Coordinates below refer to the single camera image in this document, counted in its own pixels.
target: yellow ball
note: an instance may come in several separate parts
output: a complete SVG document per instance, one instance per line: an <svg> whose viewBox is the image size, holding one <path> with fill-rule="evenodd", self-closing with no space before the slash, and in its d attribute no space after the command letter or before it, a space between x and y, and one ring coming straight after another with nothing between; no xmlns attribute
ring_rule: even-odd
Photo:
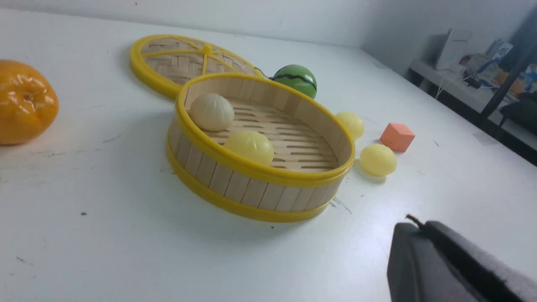
<svg viewBox="0 0 537 302"><path fill-rule="evenodd" d="M343 124L353 141L356 141L364 134L364 122L356 113L340 112L336 114L336 118Z"/></svg>
<svg viewBox="0 0 537 302"><path fill-rule="evenodd" d="M270 165L274 159L274 146L264 135L255 131L235 132L224 143L236 154L256 163Z"/></svg>
<svg viewBox="0 0 537 302"><path fill-rule="evenodd" d="M397 168L394 152L379 143L367 146L360 153L360 165L367 172L376 176L386 176Z"/></svg>

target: white wall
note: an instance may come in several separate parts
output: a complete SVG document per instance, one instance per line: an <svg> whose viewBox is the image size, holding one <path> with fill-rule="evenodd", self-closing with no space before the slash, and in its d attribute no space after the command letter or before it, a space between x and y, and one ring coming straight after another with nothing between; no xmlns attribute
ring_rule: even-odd
<svg viewBox="0 0 537 302"><path fill-rule="evenodd" d="M400 74L429 36L474 32L471 51L508 38L535 0L0 0L0 6L359 46Z"/></svg>
<svg viewBox="0 0 537 302"><path fill-rule="evenodd" d="M364 0L0 0L0 6L286 40L358 45Z"/></svg>

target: yellow steamed bun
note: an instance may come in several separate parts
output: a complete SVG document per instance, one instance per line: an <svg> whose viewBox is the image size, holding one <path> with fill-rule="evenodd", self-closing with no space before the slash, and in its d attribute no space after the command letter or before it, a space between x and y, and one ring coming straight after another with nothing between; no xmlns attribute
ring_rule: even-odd
<svg viewBox="0 0 537 302"><path fill-rule="evenodd" d="M364 122L354 112L340 112L336 118L343 124L345 130L351 135L352 141L356 141L364 134Z"/></svg>
<svg viewBox="0 0 537 302"><path fill-rule="evenodd" d="M206 94L197 97L190 105L190 118L200 128L223 131L235 118L233 106L224 97Z"/></svg>
<svg viewBox="0 0 537 302"><path fill-rule="evenodd" d="M397 168L394 152L379 143L369 145L360 153L360 165L367 172L376 176L386 176Z"/></svg>
<svg viewBox="0 0 537 302"><path fill-rule="evenodd" d="M274 158L274 146L264 135L256 131L235 132L224 143L236 154L256 163L270 165Z"/></svg>

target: yellow plastic rim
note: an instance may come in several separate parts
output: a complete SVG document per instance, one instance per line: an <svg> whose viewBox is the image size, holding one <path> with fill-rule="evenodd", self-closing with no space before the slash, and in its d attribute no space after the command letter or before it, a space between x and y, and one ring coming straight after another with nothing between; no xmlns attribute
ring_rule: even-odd
<svg viewBox="0 0 537 302"><path fill-rule="evenodd" d="M176 39L178 41L181 41L181 42L185 42L188 44L188 41L185 41L185 39L187 40L194 40L196 42L200 42L200 43L204 43L205 45L211 45L209 42L205 42L205 41L202 41L202 40L198 40L198 39L194 39L194 38L190 38L190 37L184 37L182 35L169 35L169 34L160 34L160 35L149 35L147 37L144 37L136 42L134 42L134 44L132 45L132 47L130 48L130 68L131 70L133 71L133 73L140 79L140 81L144 82L147 86L149 86L151 89L159 92L160 94L163 94L171 99L175 99L175 97L177 96L177 93L179 93L179 91L181 90L181 85L167 79L166 77L164 77L163 75L159 74L158 72L154 71L153 69L151 69L143 60L144 58L144 55L142 55L141 51L142 51L142 47L152 41L152 40L156 40L156 39L164 39L164 38L171 38L171 39ZM159 52L159 53L156 53L156 54L148 54L148 55L145 55L145 56L153 56L153 55L159 55L159 54L165 54L165 53L200 53L200 54L204 54L204 49L203 48L200 48L194 44L191 44L193 47L195 48L198 48L197 51L188 51L188 50L181 50L181 49L178 49L178 50L173 50L173 51L168 51L168 52ZM222 48L218 45L215 45L217 48L221 49L222 51L224 52L227 52L231 55L233 55L234 57L236 57L237 59L240 59L242 61L244 61L250 68L252 68L254 70L254 72L260 76L260 77L263 77L264 76L261 74L261 72L259 70L257 70L250 62L248 62L247 60L241 58L240 56L236 55L235 53L232 53L230 51L228 51L227 49L225 48ZM206 54L204 54L204 65L203 65L203 71L202 73L205 73L205 67L206 67L206 63L207 63L207 58L206 58ZM218 59L216 56L211 56L212 59L215 59L217 61L220 61L220 59Z"/></svg>
<svg viewBox="0 0 537 302"><path fill-rule="evenodd" d="M321 214L326 207L330 204L333 196L324 205L314 208L312 210L302 212L273 212L265 210L263 208L256 208L248 205L239 204L229 198L219 195L212 191L208 187L204 186L197 179L192 177L177 161L170 146L170 140L168 138L166 142L166 155L170 162L171 168L181 179L181 181L190 189L196 193L199 197L212 203L213 205L226 210L235 215L243 216L246 218L269 221L269 222L297 222L307 220Z"/></svg>
<svg viewBox="0 0 537 302"><path fill-rule="evenodd" d="M191 85L196 84L198 82L210 80L212 78L219 78L219 77L234 77L234 78L242 78L244 80L253 80L253 81L263 82L263 83L287 90L288 92L292 94L296 94L300 96L301 98L307 99L308 101L310 101L318 109L323 111L324 114L326 114L332 120L334 120L334 122L336 122L341 129L344 129L343 125L336 119L336 117L330 111L328 111L328 109L326 109L321 104L314 101L313 99L309 98L305 94L302 94L283 84L280 84L271 80L267 80L265 78L259 78L259 77L243 75L243 74L227 73L227 74L210 74L210 75L199 76L197 78L194 78L188 81L183 86L183 88L181 88L181 91L179 92L179 95L177 96L177 99L175 102L175 112L177 115L178 125L181 131L183 132L183 134L186 135L186 137L190 140L192 144L194 144L204 153L207 153L207 155L212 157L216 162L228 167L231 170L235 170L251 178L259 179L261 181L265 181L268 183L274 183L274 184L279 184L279 185L284 185L284 186L297 186L297 187L318 187L318 186L330 185L332 183L335 183L341 180L346 175L346 173L352 168L352 164L354 162L354 157L355 157L355 150L354 150L354 143L352 142L347 131L343 131L343 133L347 137L348 142L351 144L351 155L349 156L349 159L343 165L339 166L336 169L326 171L326 172L317 172L317 173L286 171L283 169L278 169L278 168L274 168L270 166L264 166L262 164L249 161L231 152L230 150L224 148L218 143L216 143L214 140L208 137L205 133L203 133L203 131L200 128L198 128L194 124L194 122L190 119L190 117L188 116L188 113L186 112L185 105L183 104L183 102L180 102L180 100L184 98L186 92L188 91L188 88Z"/></svg>

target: bamboo steamer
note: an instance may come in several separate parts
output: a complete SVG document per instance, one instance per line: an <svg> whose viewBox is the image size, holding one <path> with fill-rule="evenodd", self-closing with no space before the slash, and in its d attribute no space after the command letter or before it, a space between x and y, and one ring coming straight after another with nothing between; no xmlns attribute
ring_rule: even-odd
<svg viewBox="0 0 537 302"><path fill-rule="evenodd" d="M220 46L181 35L150 35L130 48L130 67L147 86L175 99L186 82L204 74L262 77L245 59Z"/></svg>
<svg viewBox="0 0 537 302"><path fill-rule="evenodd" d="M203 131L188 116L192 102L207 93L231 102L235 120L226 131ZM270 166L222 146L241 130L271 140ZM354 162L354 143L327 109L285 85L238 73L204 75L183 85L166 152L176 175L205 200L234 214L275 222L321 213Z"/></svg>

